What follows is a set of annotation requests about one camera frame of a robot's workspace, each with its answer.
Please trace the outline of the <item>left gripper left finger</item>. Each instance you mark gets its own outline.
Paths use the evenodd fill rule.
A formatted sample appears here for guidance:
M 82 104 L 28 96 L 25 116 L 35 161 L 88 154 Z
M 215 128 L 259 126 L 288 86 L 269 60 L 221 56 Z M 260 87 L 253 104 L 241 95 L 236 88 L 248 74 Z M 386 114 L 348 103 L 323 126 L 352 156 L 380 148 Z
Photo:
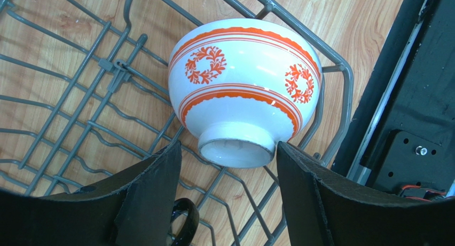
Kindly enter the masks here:
M 1 190 L 1 245 L 165 245 L 181 164 L 175 141 L 76 193 Z

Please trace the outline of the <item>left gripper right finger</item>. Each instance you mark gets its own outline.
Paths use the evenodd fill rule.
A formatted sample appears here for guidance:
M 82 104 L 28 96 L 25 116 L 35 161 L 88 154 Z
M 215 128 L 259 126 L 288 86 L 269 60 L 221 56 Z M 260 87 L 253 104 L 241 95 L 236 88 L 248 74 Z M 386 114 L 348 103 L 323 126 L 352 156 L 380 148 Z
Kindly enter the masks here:
M 360 185 L 286 142 L 276 159 L 291 245 L 454 245 L 454 199 L 419 201 Z

